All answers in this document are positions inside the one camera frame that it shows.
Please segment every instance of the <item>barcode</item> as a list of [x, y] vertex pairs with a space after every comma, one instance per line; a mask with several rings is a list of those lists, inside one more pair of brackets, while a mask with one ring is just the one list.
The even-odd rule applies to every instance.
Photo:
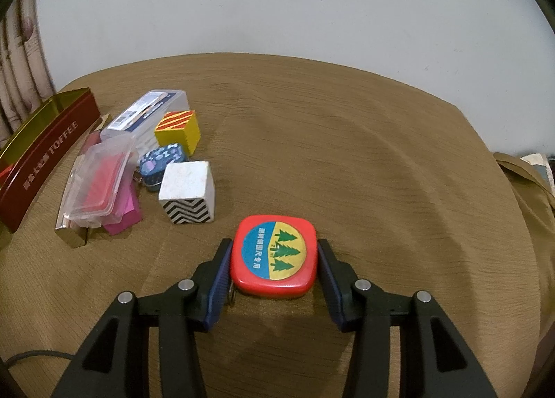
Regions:
[[121, 114], [115, 121], [114, 121], [114, 125], [120, 125], [123, 121], [125, 121], [127, 118], [129, 118], [130, 116], [133, 116], [135, 114], [134, 111], [126, 111], [123, 114]]

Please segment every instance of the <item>black and white chevron pattern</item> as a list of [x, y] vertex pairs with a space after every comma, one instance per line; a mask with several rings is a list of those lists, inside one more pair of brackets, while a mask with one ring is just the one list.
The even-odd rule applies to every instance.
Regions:
[[168, 201], [163, 207], [174, 224], [210, 221], [210, 211], [202, 198]]

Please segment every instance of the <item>black cable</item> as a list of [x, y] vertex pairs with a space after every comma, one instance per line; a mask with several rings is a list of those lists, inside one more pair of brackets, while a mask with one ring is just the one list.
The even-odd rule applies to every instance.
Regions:
[[4, 362], [4, 365], [6, 366], [6, 368], [11, 368], [20, 360], [23, 360], [27, 357], [35, 357], [35, 356], [60, 357], [67, 360], [73, 359], [73, 354], [63, 353], [60, 351], [32, 350], [32, 351], [26, 351], [25, 353], [19, 353], [19, 354], [16, 354], [15, 356], [10, 357], [6, 362]]

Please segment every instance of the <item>curtain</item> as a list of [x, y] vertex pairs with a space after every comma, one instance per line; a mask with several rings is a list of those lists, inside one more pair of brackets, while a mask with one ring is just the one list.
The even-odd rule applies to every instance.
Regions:
[[53, 94], [36, 0], [15, 0], [0, 22], [0, 147]]

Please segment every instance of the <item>small blue patterned tin box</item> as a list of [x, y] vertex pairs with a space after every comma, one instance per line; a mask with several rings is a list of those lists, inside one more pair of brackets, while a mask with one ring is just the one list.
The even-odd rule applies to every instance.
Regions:
[[139, 160], [139, 172], [148, 191], [160, 190], [166, 166], [187, 161], [181, 144], [168, 144], [144, 154]]

